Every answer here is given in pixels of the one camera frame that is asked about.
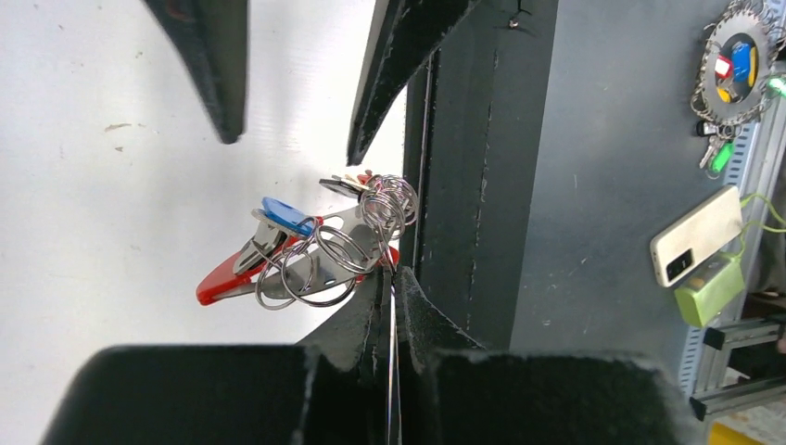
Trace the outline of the key organizer with red handle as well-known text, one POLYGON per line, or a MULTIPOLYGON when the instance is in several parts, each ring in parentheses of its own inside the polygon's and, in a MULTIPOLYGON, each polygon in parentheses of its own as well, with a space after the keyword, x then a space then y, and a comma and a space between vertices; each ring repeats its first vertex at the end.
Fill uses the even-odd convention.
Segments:
POLYGON ((393 242, 416 223, 419 197, 402 177, 367 171, 355 177, 334 175, 319 182, 352 199, 352 207, 315 220, 302 237, 262 214, 255 234, 236 253, 214 268, 196 287, 203 306, 252 295, 268 311, 299 302, 315 308, 347 299, 378 268, 394 273, 399 252, 393 242))

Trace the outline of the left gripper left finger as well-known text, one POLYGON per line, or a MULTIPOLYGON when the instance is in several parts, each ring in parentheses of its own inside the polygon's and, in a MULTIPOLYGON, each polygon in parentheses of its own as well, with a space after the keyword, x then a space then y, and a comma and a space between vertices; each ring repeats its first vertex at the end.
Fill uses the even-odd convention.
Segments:
POLYGON ((391 279, 374 270, 299 341, 299 444, 393 442, 391 279))

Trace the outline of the blue key tag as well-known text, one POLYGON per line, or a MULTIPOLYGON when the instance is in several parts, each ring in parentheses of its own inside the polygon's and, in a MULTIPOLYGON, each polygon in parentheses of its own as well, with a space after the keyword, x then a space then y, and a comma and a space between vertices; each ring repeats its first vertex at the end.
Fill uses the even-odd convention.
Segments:
POLYGON ((262 214, 272 222, 278 223, 298 236, 311 235, 315 224, 311 216, 273 197, 264 197, 261 205, 262 214))

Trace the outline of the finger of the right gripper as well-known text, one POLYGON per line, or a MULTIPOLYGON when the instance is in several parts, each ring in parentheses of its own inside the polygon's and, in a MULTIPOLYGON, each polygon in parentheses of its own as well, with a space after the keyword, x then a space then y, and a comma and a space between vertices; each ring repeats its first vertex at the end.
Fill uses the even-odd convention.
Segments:
POLYGON ((410 78, 475 8, 472 0, 377 0, 350 119, 346 163, 363 162, 410 78))
POLYGON ((248 74, 247 0, 145 0, 196 88, 219 140, 245 131, 248 74))

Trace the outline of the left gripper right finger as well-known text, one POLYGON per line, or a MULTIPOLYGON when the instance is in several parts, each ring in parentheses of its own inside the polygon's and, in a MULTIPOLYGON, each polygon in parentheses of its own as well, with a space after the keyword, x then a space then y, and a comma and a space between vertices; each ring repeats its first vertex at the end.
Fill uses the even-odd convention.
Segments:
POLYGON ((429 300, 412 268, 399 268, 394 284, 403 364, 402 442, 441 444, 439 366, 446 354, 480 350, 482 346, 429 300))

